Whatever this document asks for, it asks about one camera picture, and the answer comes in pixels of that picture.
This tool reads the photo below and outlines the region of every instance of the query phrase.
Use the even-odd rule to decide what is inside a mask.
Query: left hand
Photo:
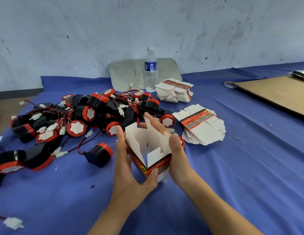
[[[121,126],[117,126],[116,161],[113,193],[109,206],[130,214],[157,187],[158,168],[155,168],[143,184],[139,184],[131,172],[131,158],[126,151],[125,136]]]

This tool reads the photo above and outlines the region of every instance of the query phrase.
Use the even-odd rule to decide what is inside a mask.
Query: water bottle
[[[154,54],[154,47],[148,47],[148,52],[144,61],[145,69],[145,89],[148,92],[156,91],[156,56]]]

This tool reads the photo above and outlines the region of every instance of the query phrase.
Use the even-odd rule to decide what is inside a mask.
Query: hand
[[[113,193],[109,207],[118,207],[122,213],[130,214],[157,187],[159,170],[155,168],[142,185],[135,180],[131,172],[131,158],[127,155],[125,137],[120,126],[117,126],[115,156]]]
[[[153,118],[149,113],[146,112],[144,116],[150,120],[151,125],[161,134],[171,134],[164,125],[162,125],[159,121]],[[147,128],[146,123],[140,123],[140,126],[142,128]],[[171,134],[169,139],[169,146],[172,152],[169,171],[170,176],[179,187],[182,187],[187,181],[188,176],[193,171],[193,169],[189,165],[188,158],[184,149],[182,148],[178,134]]]

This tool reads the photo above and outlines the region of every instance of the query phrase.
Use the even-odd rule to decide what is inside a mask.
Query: roll of tape
[[[228,88],[238,88],[237,86],[235,86],[233,84],[233,81],[226,81],[226,82],[224,82],[224,86],[228,87]]]

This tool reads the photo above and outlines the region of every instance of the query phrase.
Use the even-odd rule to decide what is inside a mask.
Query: bottle label
[[[144,62],[144,68],[147,72],[155,72],[156,62]]]

